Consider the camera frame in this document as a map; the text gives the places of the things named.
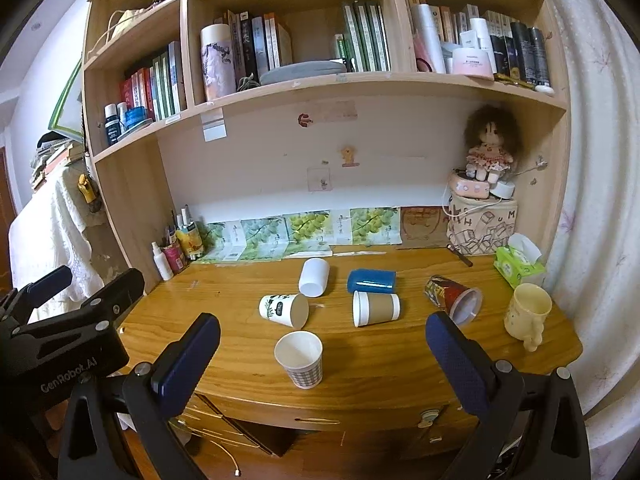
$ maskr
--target curtain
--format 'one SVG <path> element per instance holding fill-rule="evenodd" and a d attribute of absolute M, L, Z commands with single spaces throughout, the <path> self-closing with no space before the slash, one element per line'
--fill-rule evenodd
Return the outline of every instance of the curtain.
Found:
<path fill-rule="evenodd" d="M 593 478 L 640 437 L 640 54 L 603 0 L 553 0 L 568 64 L 571 154 L 545 288 L 584 352 L 569 366 Z"/>

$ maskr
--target green tissue box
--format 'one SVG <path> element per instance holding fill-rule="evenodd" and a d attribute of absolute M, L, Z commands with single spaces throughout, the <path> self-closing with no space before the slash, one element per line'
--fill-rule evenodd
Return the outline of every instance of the green tissue box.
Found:
<path fill-rule="evenodd" d="M 521 283 L 542 286 L 546 277 L 546 269 L 543 264 L 536 262 L 531 265 L 520 251 L 509 246 L 496 249 L 494 267 L 513 288 Z"/>

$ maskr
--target doll hair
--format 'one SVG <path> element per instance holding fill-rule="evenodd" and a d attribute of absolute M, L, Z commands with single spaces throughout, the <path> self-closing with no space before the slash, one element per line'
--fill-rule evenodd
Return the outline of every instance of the doll hair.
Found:
<path fill-rule="evenodd" d="M 502 147 L 514 158 L 522 150 L 520 129 L 513 114 L 504 108 L 485 105 L 473 112 L 466 121 L 465 143 L 468 148 L 481 144 L 480 133 L 488 123 L 495 123 L 504 139 Z"/>

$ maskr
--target wooden floor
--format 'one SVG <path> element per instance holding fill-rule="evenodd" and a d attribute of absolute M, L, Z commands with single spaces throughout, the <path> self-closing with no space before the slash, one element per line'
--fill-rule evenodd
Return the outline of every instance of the wooden floor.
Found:
<path fill-rule="evenodd" d="M 138 435 L 132 430 L 125 435 L 145 480 L 157 480 Z M 233 462 L 214 444 L 193 437 L 186 447 L 209 479 L 235 478 Z M 242 478 L 248 480 L 436 480 L 456 455 L 454 452 L 399 461 L 388 449 L 381 448 L 375 434 L 347 439 L 343 433 L 333 431 L 301 434 L 282 458 L 251 450 L 234 449 L 231 453 L 238 461 Z"/>

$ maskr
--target doll face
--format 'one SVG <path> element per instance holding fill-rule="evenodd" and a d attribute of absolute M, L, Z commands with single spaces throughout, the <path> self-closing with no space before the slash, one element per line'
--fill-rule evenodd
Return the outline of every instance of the doll face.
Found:
<path fill-rule="evenodd" d="M 504 140 L 498 133 L 498 128 L 495 123 L 487 123 L 484 127 L 484 131 L 480 133 L 480 140 L 490 146 L 501 146 Z"/>

